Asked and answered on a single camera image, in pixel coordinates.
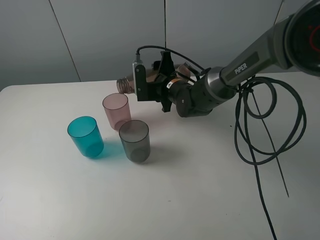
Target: black wire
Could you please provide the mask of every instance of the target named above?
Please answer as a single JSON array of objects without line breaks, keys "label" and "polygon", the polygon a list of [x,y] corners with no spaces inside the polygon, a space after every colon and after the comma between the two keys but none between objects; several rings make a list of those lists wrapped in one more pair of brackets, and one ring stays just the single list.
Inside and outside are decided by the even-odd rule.
[{"label": "black wire", "polygon": [[[253,100],[254,100],[254,104],[256,106],[256,109],[258,110],[258,113],[259,115],[261,115],[261,112],[260,112],[260,109],[258,107],[258,103],[257,103],[257,100],[256,100],[256,97],[255,97],[255,94],[252,93],[252,97],[253,97]],[[275,144],[274,144],[274,141],[272,140],[272,137],[271,137],[271,134],[267,128],[267,125],[265,123],[265,120],[261,119],[262,123],[263,123],[263,126],[266,130],[266,133],[268,134],[268,137],[270,139],[270,142],[271,142],[271,145],[272,145],[272,149],[273,149],[273,152],[275,153],[276,152],[276,147],[275,147]],[[279,171],[280,171],[280,175],[281,175],[281,178],[282,178],[282,182],[283,182],[283,185],[284,185],[284,189],[285,189],[285,192],[286,192],[286,195],[288,196],[289,198],[289,192],[288,192],[288,188],[287,188],[287,184],[286,184],[286,181],[285,181],[285,177],[284,177],[284,173],[282,172],[282,168],[281,168],[281,165],[280,165],[280,162],[279,162],[279,158],[278,156],[275,157],[276,159],[276,162],[278,164],[278,168],[279,168]]]},{"label": "black wire", "polygon": [[[257,149],[252,144],[250,144],[250,147],[253,150],[255,150],[257,153],[260,153],[262,155],[270,155],[270,157],[268,157],[265,160],[262,160],[262,161],[259,161],[259,162],[252,162],[252,161],[248,161],[241,154],[241,152],[239,150],[239,147],[238,147],[238,130],[239,130],[241,136],[243,137],[244,141],[247,144],[249,144],[246,136],[243,133],[243,130],[242,130],[241,126],[240,126],[240,123],[239,123],[240,111],[241,111],[241,102],[242,102],[242,99],[243,99],[244,108],[247,110],[249,115],[251,115],[253,118],[261,119],[260,115],[253,114],[251,112],[251,110],[248,111],[249,106],[248,106],[248,102],[247,101],[248,101],[248,94],[249,94],[249,92],[252,92],[253,87],[255,87],[257,85],[260,85],[260,84],[264,84],[266,82],[270,82],[272,84],[278,84],[278,85],[284,87],[289,93],[291,93],[292,96],[295,98],[295,100],[297,102],[298,113],[297,113],[297,117],[296,117],[295,124],[293,126],[292,131],[290,132],[288,138],[285,140],[285,142],[282,144],[282,146],[276,152],[264,152],[264,151],[261,151],[261,150]],[[276,98],[276,95],[275,95],[276,94],[276,90],[275,90],[275,87],[272,84],[267,84],[267,86],[270,87],[271,89],[273,89],[273,90],[271,90],[271,94],[272,94],[272,99],[274,99],[274,98]],[[240,91],[239,98],[238,98],[238,101],[237,101],[236,107],[235,107],[234,143],[235,143],[235,149],[236,149],[239,157],[244,162],[246,162],[247,164],[250,164],[250,165],[266,164],[266,163],[270,162],[271,160],[275,159],[276,156],[278,156],[279,154],[284,153],[284,152],[288,151],[289,149],[291,149],[293,146],[295,146],[300,141],[300,139],[302,138],[302,136],[304,135],[304,133],[306,131],[307,116],[306,116],[306,112],[305,112],[305,108],[303,106],[302,100],[301,100],[299,94],[296,92],[296,90],[293,87],[291,87],[289,84],[287,84],[287,83],[285,83],[283,81],[275,80],[275,79],[272,79],[272,78],[269,78],[269,77],[255,77],[255,78],[252,78],[252,79],[248,80],[245,84],[240,86],[239,87],[239,91]],[[271,104],[270,109],[267,111],[268,114],[263,114],[265,116],[265,118],[268,117],[272,113],[272,111],[274,110],[275,106],[276,106],[275,104]],[[297,139],[292,144],[288,145],[290,143],[290,141],[293,139],[294,135],[296,134],[296,132],[298,130],[298,127],[299,127],[299,125],[301,123],[301,120],[303,120],[302,121],[302,130],[301,130],[299,136],[297,137]]]},{"label": "black wire", "polygon": [[[266,84],[269,87],[269,89],[271,91],[271,96],[272,96],[272,102],[271,102],[270,108],[264,114],[261,114],[260,109],[258,107],[257,100],[255,98],[255,95],[253,94],[253,87],[255,87],[257,85],[260,85],[260,84]],[[276,92],[276,89],[273,86],[273,84],[278,84],[278,85],[282,86],[283,88],[285,88],[288,92],[290,92],[293,95],[293,97],[295,98],[295,100],[297,102],[297,106],[298,106],[298,113],[297,113],[297,117],[296,117],[296,121],[295,121],[294,127],[293,127],[291,133],[289,134],[288,138],[286,139],[286,141],[284,141],[283,145],[278,150],[276,150],[276,148],[275,148],[275,145],[274,145],[274,142],[273,142],[273,140],[271,138],[270,132],[269,132],[269,130],[267,128],[267,125],[266,125],[266,123],[264,121],[264,118],[267,118],[268,116],[270,116],[270,114],[274,111],[274,109],[276,107],[276,104],[277,104],[277,92]],[[267,221],[269,223],[269,227],[270,227],[273,239],[277,240],[277,236],[275,234],[275,230],[274,230],[273,224],[271,222],[271,218],[269,216],[269,213],[268,213],[268,210],[267,210],[267,207],[266,207],[266,203],[265,203],[265,200],[264,200],[264,196],[263,196],[263,193],[262,193],[258,165],[266,164],[266,163],[268,163],[271,160],[276,158],[277,162],[278,162],[279,170],[280,170],[280,173],[281,173],[282,181],[284,183],[287,195],[289,196],[288,189],[287,189],[287,186],[286,186],[286,182],[285,182],[285,179],[283,177],[283,172],[281,170],[280,162],[279,162],[279,159],[278,159],[278,155],[283,153],[283,152],[285,152],[285,151],[287,151],[287,150],[289,150],[289,149],[291,149],[302,138],[303,134],[305,133],[306,127],[307,127],[306,112],[305,112],[302,100],[301,100],[299,94],[296,92],[296,90],[293,89],[289,84],[287,84],[287,83],[285,83],[283,81],[280,81],[280,80],[275,80],[275,79],[272,79],[272,78],[269,78],[269,77],[254,77],[254,78],[251,78],[250,80],[248,80],[242,86],[239,86],[238,92],[239,92],[239,95],[238,95],[239,97],[238,97],[238,101],[237,101],[236,107],[235,107],[235,128],[234,128],[235,149],[236,149],[239,157],[244,162],[254,166],[256,182],[257,182],[257,186],[258,186],[258,191],[259,191],[259,195],[260,195],[261,204],[262,204],[265,216],[267,218]],[[252,97],[253,97],[255,106],[257,107],[257,110],[258,110],[258,114],[254,114],[249,108],[249,105],[248,105],[248,95],[249,95],[249,93],[252,93]],[[244,104],[244,110],[243,111],[244,111],[244,132],[245,132],[245,134],[243,133],[242,128],[240,126],[240,122],[239,122],[242,100],[243,100],[243,104]],[[263,125],[264,125],[264,127],[265,127],[265,129],[267,131],[268,136],[269,136],[269,139],[271,141],[273,152],[261,151],[261,150],[257,149],[256,147],[254,147],[251,144],[250,136],[249,136],[249,130],[248,130],[248,114],[251,117],[255,118],[255,119],[261,119],[262,120]],[[301,120],[303,120],[302,130],[301,130],[299,136],[297,137],[297,139],[291,145],[288,146],[288,144],[290,143],[290,141],[292,140],[292,138],[296,134],[296,132],[298,130],[298,127],[299,127],[299,125],[301,123]],[[244,141],[248,144],[248,147],[249,147],[249,150],[250,150],[250,154],[251,154],[251,157],[252,157],[252,161],[249,161],[249,160],[245,159],[244,156],[241,154],[241,152],[239,150],[238,136],[237,136],[238,130],[241,133],[241,136],[243,137]],[[256,151],[257,153],[263,154],[263,155],[271,155],[271,156],[268,157],[267,159],[263,160],[263,161],[257,162],[254,151]]]},{"label": "black wire", "polygon": [[199,69],[201,69],[202,71],[204,71],[205,69],[200,66],[198,63],[196,63],[195,61],[192,61],[190,58],[182,55],[181,53],[177,52],[177,51],[174,51],[174,50],[171,50],[169,48],[166,48],[166,47],[163,47],[163,46],[156,46],[156,45],[146,45],[146,46],[141,46],[139,47],[137,50],[136,50],[136,55],[140,55],[140,50],[142,49],[162,49],[162,50],[165,50],[165,51],[168,51],[170,53],[173,53],[175,55],[178,55],[179,57],[181,58],[184,58],[185,60],[187,60],[188,62],[192,63],[193,65],[197,66]]}]

